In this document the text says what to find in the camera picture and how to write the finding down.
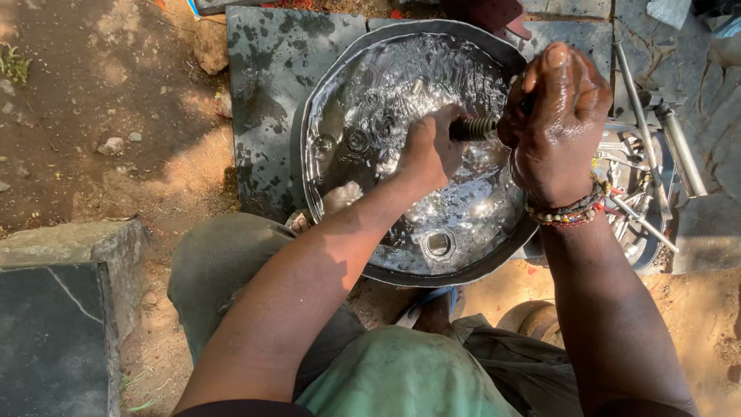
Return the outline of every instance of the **wet hand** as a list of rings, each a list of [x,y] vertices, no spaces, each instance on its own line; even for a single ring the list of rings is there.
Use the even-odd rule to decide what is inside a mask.
[[[414,183],[422,195],[445,187],[463,161],[463,143],[451,140],[451,123],[467,117],[451,104],[412,122],[399,160],[398,175]]]
[[[589,194],[592,156],[602,138],[612,90],[578,50],[549,45],[512,86],[499,139],[515,149],[514,180],[540,208]]]

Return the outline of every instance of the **trousers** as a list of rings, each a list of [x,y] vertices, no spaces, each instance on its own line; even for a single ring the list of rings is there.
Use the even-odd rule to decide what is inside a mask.
[[[236,293],[295,237],[286,226],[246,213],[210,218],[183,236],[167,296],[179,314],[194,365]],[[342,304],[306,352],[293,399],[366,331],[350,305]],[[582,416],[565,350],[488,325],[478,325],[460,341],[524,416]]]

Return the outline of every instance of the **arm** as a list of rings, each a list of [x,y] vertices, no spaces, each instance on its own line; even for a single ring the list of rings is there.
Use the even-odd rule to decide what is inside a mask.
[[[589,194],[591,158],[611,90],[578,51],[553,44],[513,86],[499,137],[516,147],[515,180],[541,209]],[[533,102],[532,112],[519,104]],[[666,325],[603,212],[585,225],[542,227],[556,307],[586,416],[621,399],[697,414]]]
[[[410,126],[397,173],[298,236],[238,294],[204,348],[175,413],[212,401],[290,401],[296,371],[378,242],[414,202],[443,187],[462,159],[448,106]]]

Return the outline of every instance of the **water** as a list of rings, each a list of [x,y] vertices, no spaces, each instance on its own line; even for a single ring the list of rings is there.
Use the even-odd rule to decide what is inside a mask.
[[[452,35],[399,36],[363,50],[313,102],[306,150],[311,192],[324,197],[354,181],[367,193],[395,172],[412,121],[449,103],[474,116],[498,118],[507,90],[498,64]],[[496,250],[524,209],[509,154],[496,138],[469,142],[463,166],[448,186],[415,203],[389,230],[370,263],[415,275],[443,275]]]

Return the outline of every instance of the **soil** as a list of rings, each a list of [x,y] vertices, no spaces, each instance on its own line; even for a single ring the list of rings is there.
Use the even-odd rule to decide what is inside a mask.
[[[276,7],[368,17],[389,17],[398,8],[391,0]],[[400,14],[442,15],[434,6]],[[167,299],[170,260],[193,225],[239,206],[231,124],[214,112],[214,96],[228,91],[229,77],[208,76],[198,66],[191,47],[197,24],[185,0],[0,1],[0,41],[33,59],[27,85],[15,86],[15,95],[0,89],[0,109],[12,107],[0,112],[0,181],[10,185],[0,191],[0,238],[135,215],[151,231],[141,319],[119,347],[124,416],[166,416],[178,401],[192,363]],[[142,141],[131,142],[132,133]],[[111,137],[123,138],[123,149],[96,152]],[[703,414],[741,407],[741,385],[728,380],[729,367],[741,363],[741,270],[645,281]],[[393,322],[416,294],[360,280],[350,303],[373,328]],[[514,261],[465,294],[455,315],[483,312],[496,324],[518,303],[552,299],[553,284],[547,269]]]

